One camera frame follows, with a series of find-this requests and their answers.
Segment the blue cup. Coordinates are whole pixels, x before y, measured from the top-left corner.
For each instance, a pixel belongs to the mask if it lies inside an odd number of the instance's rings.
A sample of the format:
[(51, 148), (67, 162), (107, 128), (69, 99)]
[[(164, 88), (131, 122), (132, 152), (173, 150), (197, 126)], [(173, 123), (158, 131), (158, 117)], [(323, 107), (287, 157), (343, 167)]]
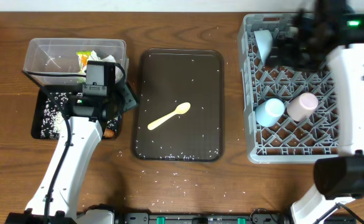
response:
[(271, 98), (256, 108), (256, 122), (264, 127), (274, 126), (284, 111), (284, 103), (277, 98)]

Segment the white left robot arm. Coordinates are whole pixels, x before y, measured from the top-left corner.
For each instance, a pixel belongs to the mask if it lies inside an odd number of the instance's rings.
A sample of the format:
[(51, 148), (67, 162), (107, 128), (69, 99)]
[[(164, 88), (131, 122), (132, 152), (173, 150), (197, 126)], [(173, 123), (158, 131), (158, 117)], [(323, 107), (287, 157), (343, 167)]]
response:
[(78, 199), (90, 159), (101, 142), (108, 120), (125, 111), (128, 89), (116, 72), (125, 72), (116, 62), (89, 61), (86, 81), (64, 105), (39, 82), (35, 84), (57, 107), (63, 122), (57, 147), (44, 178), (22, 213), (11, 212), (6, 223), (121, 223), (123, 216), (105, 204), (77, 212)]

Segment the orange carrot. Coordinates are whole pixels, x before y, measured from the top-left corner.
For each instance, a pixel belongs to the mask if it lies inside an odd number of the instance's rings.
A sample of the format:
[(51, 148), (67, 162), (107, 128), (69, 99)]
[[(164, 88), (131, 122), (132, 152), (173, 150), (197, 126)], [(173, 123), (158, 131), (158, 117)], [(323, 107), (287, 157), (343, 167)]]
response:
[(111, 129), (106, 128), (104, 133), (103, 133), (103, 137), (106, 139), (111, 139), (114, 138), (115, 136), (115, 132)]

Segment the white paper tissue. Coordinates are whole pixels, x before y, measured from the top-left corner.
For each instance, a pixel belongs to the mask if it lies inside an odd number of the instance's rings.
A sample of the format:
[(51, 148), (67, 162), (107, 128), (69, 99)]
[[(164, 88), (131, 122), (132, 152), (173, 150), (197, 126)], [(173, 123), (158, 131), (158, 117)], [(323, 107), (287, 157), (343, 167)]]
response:
[[(101, 62), (113, 62), (116, 63), (116, 59), (112, 56), (109, 55), (105, 58), (100, 58), (99, 56), (97, 56), (96, 52), (94, 50), (91, 51), (90, 55), (88, 56), (88, 61), (101, 61)], [(118, 83), (121, 81), (121, 79), (124, 77), (122, 71), (116, 67), (115, 68), (115, 83)]]

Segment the pink cup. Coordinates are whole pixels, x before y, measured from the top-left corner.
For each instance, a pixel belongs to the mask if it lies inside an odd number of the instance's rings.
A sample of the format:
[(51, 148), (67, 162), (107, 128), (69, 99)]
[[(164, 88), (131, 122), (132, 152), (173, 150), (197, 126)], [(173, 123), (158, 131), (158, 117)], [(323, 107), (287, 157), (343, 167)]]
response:
[(302, 93), (293, 99), (288, 107), (287, 114), (294, 121), (301, 121), (310, 116), (318, 107), (319, 101), (312, 93)]

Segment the white rice pile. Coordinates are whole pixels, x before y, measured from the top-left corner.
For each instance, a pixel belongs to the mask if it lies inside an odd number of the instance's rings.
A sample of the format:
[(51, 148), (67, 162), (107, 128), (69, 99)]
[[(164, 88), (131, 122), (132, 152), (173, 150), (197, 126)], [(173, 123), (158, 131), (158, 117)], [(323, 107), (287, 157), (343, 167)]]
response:
[[(115, 132), (114, 138), (117, 136), (121, 120), (122, 116), (116, 115), (107, 121), (106, 128)], [(35, 139), (58, 139), (62, 123), (63, 116), (56, 105), (47, 95), (39, 92), (31, 131), (32, 137)]]

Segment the light blue bowl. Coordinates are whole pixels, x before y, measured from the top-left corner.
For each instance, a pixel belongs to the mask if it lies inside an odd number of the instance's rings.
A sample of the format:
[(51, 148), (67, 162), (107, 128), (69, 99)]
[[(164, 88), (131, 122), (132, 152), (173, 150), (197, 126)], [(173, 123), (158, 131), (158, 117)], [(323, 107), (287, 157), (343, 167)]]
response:
[(272, 34), (268, 30), (258, 30), (258, 31), (254, 31), (254, 37), (256, 39), (256, 45), (258, 47), (261, 61), (262, 61), (263, 65), (265, 65), (266, 59), (268, 58), (268, 55), (273, 46)]

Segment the yellow green snack wrapper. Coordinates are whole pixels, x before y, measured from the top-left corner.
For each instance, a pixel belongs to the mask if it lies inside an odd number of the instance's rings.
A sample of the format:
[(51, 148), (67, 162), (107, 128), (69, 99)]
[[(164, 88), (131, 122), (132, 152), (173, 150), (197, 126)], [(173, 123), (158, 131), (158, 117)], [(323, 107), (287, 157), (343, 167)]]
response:
[(86, 77), (86, 66), (91, 56), (91, 51), (78, 51), (76, 55), (78, 56), (78, 64), (80, 67), (79, 74)]

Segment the yellow plastic spoon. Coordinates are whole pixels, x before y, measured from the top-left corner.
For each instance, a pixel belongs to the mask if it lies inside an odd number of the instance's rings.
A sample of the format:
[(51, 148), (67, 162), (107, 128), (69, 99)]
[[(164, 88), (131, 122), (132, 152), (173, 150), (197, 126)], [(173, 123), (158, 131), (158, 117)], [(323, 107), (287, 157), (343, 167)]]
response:
[(180, 105), (178, 105), (176, 107), (176, 109), (173, 112), (170, 112), (169, 114), (164, 115), (163, 117), (158, 118), (155, 121), (149, 123), (147, 126), (148, 130), (152, 131), (152, 130), (156, 129), (157, 127), (159, 127), (160, 125), (162, 125), (163, 123), (165, 123), (167, 120), (171, 119), (175, 115), (185, 114), (186, 112), (188, 112), (190, 107), (191, 107), (191, 104), (189, 102), (181, 103)]

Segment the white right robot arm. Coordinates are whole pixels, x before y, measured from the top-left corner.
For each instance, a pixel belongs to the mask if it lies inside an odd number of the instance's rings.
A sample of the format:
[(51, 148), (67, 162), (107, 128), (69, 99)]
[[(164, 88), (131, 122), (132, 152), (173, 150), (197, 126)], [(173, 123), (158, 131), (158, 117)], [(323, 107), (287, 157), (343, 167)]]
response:
[(336, 91), (338, 156), (314, 165), (314, 185), (280, 219), (323, 223), (348, 203), (364, 197), (364, 13), (345, 1), (316, 0), (312, 16), (301, 9), (287, 37), (276, 38), (265, 66), (317, 70), (325, 63)]

